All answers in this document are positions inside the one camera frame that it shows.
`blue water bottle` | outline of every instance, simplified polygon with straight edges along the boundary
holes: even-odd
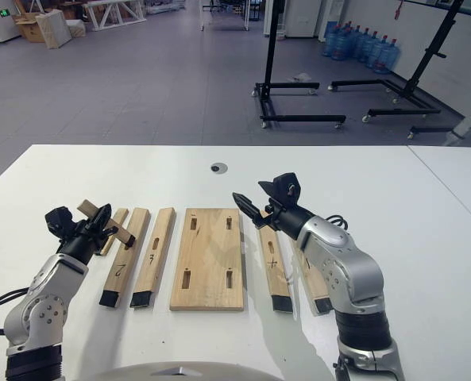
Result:
[[[330,57],[332,51],[334,50],[334,45],[338,39],[339,30],[341,25],[337,25],[333,30],[327,33],[325,38],[325,48],[323,49],[322,56]]]
[[[371,38],[368,32],[369,28],[366,28],[364,34],[360,34],[357,37],[357,41],[355,42],[355,49],[353,50],[353,58],[359,58],[362,52],[362,45],[368,38]]]
[[[350,44],[350,34],[351,28],[342,32],[338,35],[336,43],[334,44],[334,50],[330,56],[331,59],[336,61],[343,61],[348,58],[349,44]]]
[[[378,42],[378,40],[376,39],[377,33],[378,32],[375,30],[371,38],[368,38],[366,39],[366,41],[364,41],[364,44],[362,45],[361,54],[358,58],[359,62],[365,62],[368,60],[369,54],[371,54],[371,51],[373,50],[373,45]]]
[[[373,64],[376,62],[376,60],[378,60],[382,49],[387,46],[387,35],[385,35],[380,42],[377,42],[373,45],[371,54],[369,54],[368,60],[365,62],[365,66],[373,68]]]
[[[355,30],[351,32],[349,35],[349,51],[348,51],[348,57],[353,56],[353,52],[355,51],[355,44],[357,43],[357,40],[359,36],[361,35],[360,29],[361,26],[357,25]]]
[[[373,71],[378,74],[389,73],[394,68],[399,54],[400,49],[396,46],[396,39],[393,39],[389,46],[382,49],[378,60],[373,65]]]

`gray floor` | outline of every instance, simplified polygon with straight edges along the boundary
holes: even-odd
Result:
[[[268,39],[261,22],[248,32],[207,25],[199,31],[196,2],[187,9],[148,16],[144,23],[88,33],[57,50],[18,38],[0,44],[0,174],[31,144],[407,144],[412,125],[455,125],[448,110],[431,116],[361,116],[391,106],[381,87],[331,94],[335,79],[375,75],[357,62],[320,55],[316,39],[278,42],[273,79],[306,72],[318,95],[283,97],[283,114],[346,114],[333,123],[288,123],[263,130],[249,96],[263,80]],[[444,134],[421,135],[414,144],[441,144]]]

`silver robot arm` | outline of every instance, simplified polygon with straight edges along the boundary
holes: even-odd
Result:
[[[364,379],[372,372],[404,381],[385,316],[384,277],[376,261],[345,230],[318,216],[306,222],[297,241],[329,289],[339,329],[338,379]]]
[[[69,302],[88,273],[95,250],[117,228],[104,230],[111,208],[106,205],[89,220],[72,221],[65,207],[48,213],[48,229],[60,238],[57,254],[34,276],[27,295],[7,315],[6,379],[18,381],[64,380],[61,376],[63,326]]]
[[[268,225],[297,240],[309,263],[321,271],[339,330],[337,379],[404,381],[385,315],[384,277],[376,261],[344,229],[297,205],[300,185],[295,174],[259,184],[270,196],[267,217],[244,195],[234,194],[234,200],[258,229]]]

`robotic arm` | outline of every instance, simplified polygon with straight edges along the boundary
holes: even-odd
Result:
[[[234,200],[258,229],[268,225],[297,240],[322,272],[339,330],[339,360],[334,365],[338,380],[404,381],[385,315],[384,277],[376,261],[355,246],[344,229],[297,205],[300,185],[294,173],[259,184],[270,197],[267,217],[244,195],[234,193]]]
[[[117,228],[104,230],[110,216],[110,204],[100,208],[92,219],[79,222],[73,222],[66,207],[46,214],[48,229],[60,238],[60,247],[6,317],[4,334],[10,342],[6,379],[64,379],[60,342],[69,302],[87,275],[87,264],[95,250],[117,232]]]
[[[339,330],[339,359],[334,365],[338,381],[404,381],[397,345],[385,316],[384,280],[375,260],[359,250],[344,229],[297,205],[300,185],[295,174],[259,184],[270,197],[266,217],[244,195],[234,193],[234,200],[258,229],[268,225],[297,240],[309,262],[322,272]],[[72,220],[65,207],[46,214],[48,229],[60,238],[60,246],[4,323],[4,334],[10,342],[8,380],[64,380],[60,343],[69,302],[87,275],[94,252],[117,232],[117,228],[105,229],[110,215],[110,205],[100,208],[92,219],[79,222]],[[158,380],[161,376],[179,376],[200,380],[204,379],[199,378],[201,373],[205,379],[275,379],[240,366],[209,363],[146,364],[94,379]]]

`wooden board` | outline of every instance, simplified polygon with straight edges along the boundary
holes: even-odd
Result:
[[[238,209],[187,209],[170,310],[243,309]]]
[[[127,225],[127,230],[135,237],[134,244],[128,248],[125,244],[120,243],[102,291],[101,300],[99,301],[100,305],[107,307],[118,306],[129,277],[133,272],[134,264],[137,262],[138,254],[145,239],[145,232],[149,226],[149,220],[150,213],[147,209],[134,209]]]
[[[268,226],[259,229],[258,233],[265,261],[268,291],[272,298],[272,308],[275,311],[293,312],[277,234]]]
[[[76,209],[78,209],[80,212],[82,212],[89,218],[93,218],[95,214],[98,213],[98,207],[89,200],[83,200],[83,202],[79,204]],[[133,238],[131,236],[131,233],[124,229],[122,226],[120,226],[120,224],[115,222],[113,219],[110,219],[106,223],[105,229],[109,229],[112,226],[116,226],[118,229],[118,231],[114,234],[115,237],[117,237],[121,242],[124,242],[125,244],[133,244]]]
[[[306,288],[311,307],[318,314],[328,313],[332,310],[332,304],[330,303],[329,291],[325,280],[323,280],[322,273],[318,268],[309,263],[304,253],[297,247],[297,241],[290,240],[290,242],[303,274],[304,287]]]
[[[129,214],[129,211],[126,208],[119,208],[114,214],[114,217],[112,218],[115,222],[117,222],[119,225],[122,225],[124,222],[125,218]],[[101,251],[99,252],[100,256],[105,256],[108,254],[110,251],[111,245],[115,241],[115,235],[109,236],[108,241],[106,241],[105,245],[102,247]]]
[[[131,307],[148,306],[152,293],[157,291],[174,221],[175,210],[173,208],[161,209],[157,214],[140,275],[134,287]]]

